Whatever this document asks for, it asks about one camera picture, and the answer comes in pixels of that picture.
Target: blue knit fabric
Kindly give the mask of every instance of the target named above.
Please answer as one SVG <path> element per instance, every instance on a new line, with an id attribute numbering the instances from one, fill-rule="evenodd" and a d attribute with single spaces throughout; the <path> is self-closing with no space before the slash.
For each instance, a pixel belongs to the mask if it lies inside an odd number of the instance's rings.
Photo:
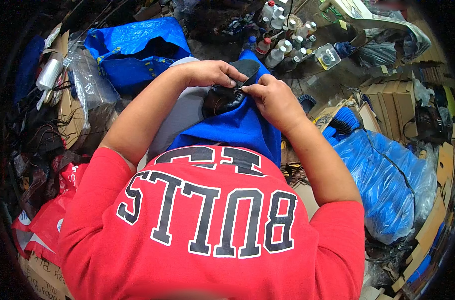
<path id="1" fill-rule="evenodd" d="M 256 55 L 245 50 L 240 60 L 256 60 Z M 261 64 L 256 82 L 269 71 Z M 212 145 L 218 142 L 233 147 L 244 147 L 261 153 L 276 165 L 281 164 L 281 132 L 261 116 L 256 103 L 246 97 L 235 110 L 209 117 L 181 132 L 167 150 L 192 145 Z"/>

